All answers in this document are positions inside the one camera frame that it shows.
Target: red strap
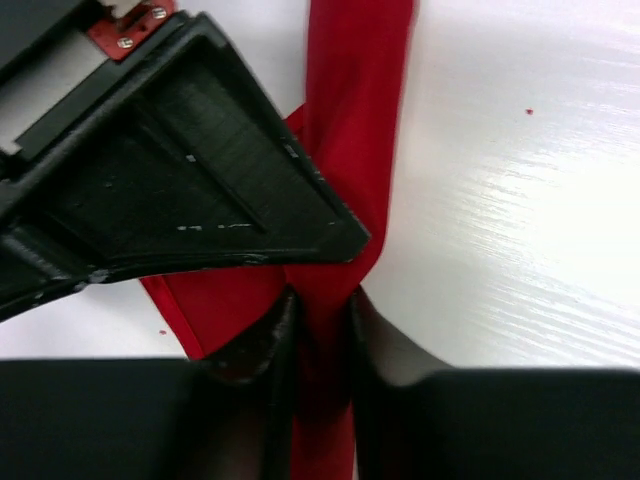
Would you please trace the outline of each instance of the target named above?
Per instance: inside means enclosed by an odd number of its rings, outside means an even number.
[[[338,195],[372,234],[352,263],[241,268],[143,280],[183,342],[188,323],[199,357],[265,313],[286,282],[301,295],[306,332],[294,428],[294,480],[347,480],[353,427],[346,365],[345,303],[384,242],[395,127],[412,0],[312,0],[303,143]],[[162,298],[172,294],[181,315]]]

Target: red fabric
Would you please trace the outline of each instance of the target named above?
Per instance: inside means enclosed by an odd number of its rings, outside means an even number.
[[[311,2],[302,140],[371,232],[360,256],[344,265],[225,269],[143,280],[195,358],[227,343],[269,309],[286,283],[293,285],[306,312],[298,348],[293,480],[352,477],[343,314],[384,242],[412,11],[412,0]],[[300,116],[297,112],[293,121]]]

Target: screw head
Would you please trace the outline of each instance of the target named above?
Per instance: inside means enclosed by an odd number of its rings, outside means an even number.
[[[129,37],[122,37],[118,39],[118,46],[120,48],[131,48],[133,47],[133,40]]]
[[[162,7],[156,7],[151,10],[151,15],[153,15],[153,18],[155,18],[156,20],[160,20],[161,18],[167,16],[167,11]]]

